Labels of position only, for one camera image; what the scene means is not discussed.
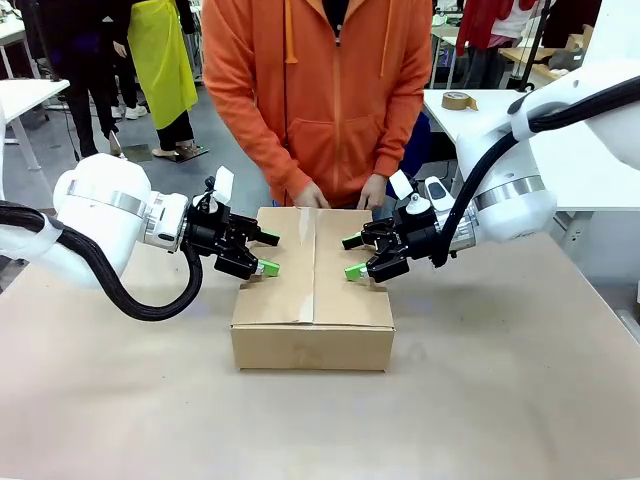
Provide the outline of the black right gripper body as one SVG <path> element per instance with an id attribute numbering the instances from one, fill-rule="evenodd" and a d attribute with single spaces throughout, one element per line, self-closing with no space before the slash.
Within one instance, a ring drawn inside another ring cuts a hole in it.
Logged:
<path id="1" fill-rule="evenodd" d="M 407 207 L 393 216 L 363 226 L 365 245 L 375 248 L 366 262 L 367 273 L 376 283 L 394 279 L 409 272 L 409 259 L 419 260 L 433 253 L 436 245 L 436 214 L 430 207 L 411 214 Z"/>

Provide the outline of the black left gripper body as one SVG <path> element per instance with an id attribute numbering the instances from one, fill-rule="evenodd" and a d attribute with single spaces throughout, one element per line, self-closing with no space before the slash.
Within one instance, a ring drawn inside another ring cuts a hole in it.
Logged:
<path id="1" fill-rule="evenodd" d="M 242 280 L 257 271 L 258 259 L 247 243 L 259 232 L 255 219 L 233 214 L 225 205 L 214 213 L 194 206 L 187 210 L 187 244 L 200 256 L 215 256 L 215 270 Z"/>

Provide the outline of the brown cardboard box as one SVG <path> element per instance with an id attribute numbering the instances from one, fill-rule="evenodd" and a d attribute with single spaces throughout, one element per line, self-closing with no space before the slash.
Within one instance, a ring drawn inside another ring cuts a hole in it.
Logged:
<path id="1" fill-rule="evenodd" d="M 279 267 L 239 288 L 231 321 L 239 369 L 384 371 L 395 326 L 387 290 L 346 269 L 365 263 L 367 248 L 342 241 L 370 222 L 368 210 L 263 207 L 257 220 L 279 236 L 252 253 Z"/>

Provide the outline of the person's left forearm orange sleeve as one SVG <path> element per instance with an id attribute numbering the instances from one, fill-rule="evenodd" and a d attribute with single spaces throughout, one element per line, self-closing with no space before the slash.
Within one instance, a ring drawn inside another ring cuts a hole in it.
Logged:
<path id="1" fill-rule="evenodd" d="M 395 85 L 387 102 L 382 134 L 376 145 L 374 174 L 389 178 L 398 170 L 423 108 L 424 85 L 424 79 Z"/>

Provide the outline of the person's right forearm orange sleeve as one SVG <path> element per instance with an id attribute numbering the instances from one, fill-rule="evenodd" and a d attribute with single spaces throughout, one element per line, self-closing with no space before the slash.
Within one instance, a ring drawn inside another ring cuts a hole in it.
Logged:
<path id="1" fill-rule="evenodd" d="M 247 156 L 260 168 L 267 184 L 286 192 L 295 204 L 314 189 L 306 175 L 282 146 L 279 137 L 264 121 L 255 103 L 251 81 L 234 79 L 215 70 L 205 84 L 219 116 Z"/>

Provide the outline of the person's left hand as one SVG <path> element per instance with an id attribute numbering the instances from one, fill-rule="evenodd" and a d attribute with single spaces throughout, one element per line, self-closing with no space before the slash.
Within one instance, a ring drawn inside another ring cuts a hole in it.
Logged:
<path id="1" fill-rule="evenodd" d="M 361 190 L 357 208 L 360 210 L 375 210 L 382 207 L 386 197 L 387 182 L 387 177 L 372 174 Z"/>

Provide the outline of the person's right hand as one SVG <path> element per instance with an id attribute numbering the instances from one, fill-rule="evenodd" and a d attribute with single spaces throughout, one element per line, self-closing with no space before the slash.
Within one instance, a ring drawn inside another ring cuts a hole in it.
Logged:
<path id="1" fill-rule="evenodd" d="M 319 187 L 313 183 L 308 183 L 305 188 L 293 198 L 296 207 L 330 209 L 331 206 L 324 197 Z"/>

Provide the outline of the brown packing tape roll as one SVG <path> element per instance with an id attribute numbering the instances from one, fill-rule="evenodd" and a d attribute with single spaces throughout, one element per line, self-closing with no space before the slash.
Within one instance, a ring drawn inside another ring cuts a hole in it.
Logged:
<path id="1" fill-rule="evenodd" d="M 441 107 L 450 111 L 477 111 L 476 100 L 470 95 L 459 91 L 446 91 L 442 95 Z"/>

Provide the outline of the person in orange hoodie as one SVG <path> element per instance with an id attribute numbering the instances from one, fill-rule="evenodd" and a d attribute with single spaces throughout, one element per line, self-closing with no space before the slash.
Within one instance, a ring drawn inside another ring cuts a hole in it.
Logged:
<path id="1" fill-rule="evenodd" d="M 431 0 L 203 0 L 204 79 L 248 78 L 331 208 L 357 208 L 395 85 L 429 79 L 431 21 Z"/>

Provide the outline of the legs with white sneakers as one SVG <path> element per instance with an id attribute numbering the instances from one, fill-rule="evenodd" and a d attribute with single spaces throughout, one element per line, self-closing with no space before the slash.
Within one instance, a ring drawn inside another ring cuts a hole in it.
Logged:
<path id="1" fill-rule="evenodd" d="M 112 118 L 137 120 L 147 115 L 147 108 L 138 100 L 135 69 L 127 47 L 108 41 L 106 51 L 110 67 L 108 86 Z"/>

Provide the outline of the mannequin with yellow apron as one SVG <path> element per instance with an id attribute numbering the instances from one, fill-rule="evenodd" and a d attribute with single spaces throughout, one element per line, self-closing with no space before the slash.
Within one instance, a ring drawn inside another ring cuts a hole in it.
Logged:
<path id="1" fill-rule="evenodd" d="M 128 8 L 127 40 L 159 141 L 152 154 L 174 162 L 206 152 L 189 118 L 198 94 L 184 36 L 194 32 L 189 0 L 132 0 Z"/>

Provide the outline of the white work table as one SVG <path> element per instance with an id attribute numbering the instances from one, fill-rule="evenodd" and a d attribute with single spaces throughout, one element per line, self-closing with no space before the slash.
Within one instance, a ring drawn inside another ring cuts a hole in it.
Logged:
<path id="1" fill-rule="evenodd" d="M 522 94 L 512 90 L 467 90 L 476 111 L 442 107 L 442 89 L 424 91 L 424 107 L 455 141 L 470 127 L 507 112 Z M 541 178 L 560 211 L 640 211 L 640 172 L 616 160 L 582 123 L 530 140 Z"/>

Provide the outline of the wooden table with clutter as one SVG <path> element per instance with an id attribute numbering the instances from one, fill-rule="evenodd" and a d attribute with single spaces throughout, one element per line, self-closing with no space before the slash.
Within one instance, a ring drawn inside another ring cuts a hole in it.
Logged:
<path id="1" fill-rule="evenodd" d="M 501 48 L 499 53 L 512 67 L 507 88 L 517 89 L 522 82 L 526 88 L 542 87 L 577 69 L 583 63 L 592 33 L 593 27 L 584 25 L 581 33 L 569 35 L 562 48 L 539 46 L 533 60 L 530 60 L 533 38 L 517 47 Z"/>

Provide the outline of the black stand pole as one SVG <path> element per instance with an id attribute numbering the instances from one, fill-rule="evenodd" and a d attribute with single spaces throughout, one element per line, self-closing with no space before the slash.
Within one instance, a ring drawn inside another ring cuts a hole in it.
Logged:
<path id="1" fill-rule="evenodd" d="M 521 75 L 520 83 L 516 90 L 518 92 L 528 92 L 535 89 L 535 86 L 529 81 L 529 77 L 533 68 L 534 61 L 541 43 L 543 32 L 547 23 L 547 18 L 551 8 L 551 0 L 544 0 L 541 10 L 540 20 L 534 37 L 532 46 L 530 47 L 529 56 L 525 65 L 524 73 Z"/>

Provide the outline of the white side table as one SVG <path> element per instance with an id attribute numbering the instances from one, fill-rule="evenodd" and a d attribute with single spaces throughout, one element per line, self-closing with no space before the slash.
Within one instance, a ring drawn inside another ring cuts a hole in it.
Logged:
<path id="1" fill-rule="evenodd" d="M 69 86 L 68 80 L 7 79 L 0 80 L 0 167 L 4 165 L 6 130 L 10 127 L 29 171 L 40 171 L 20 116 L 43 104 Z"/>

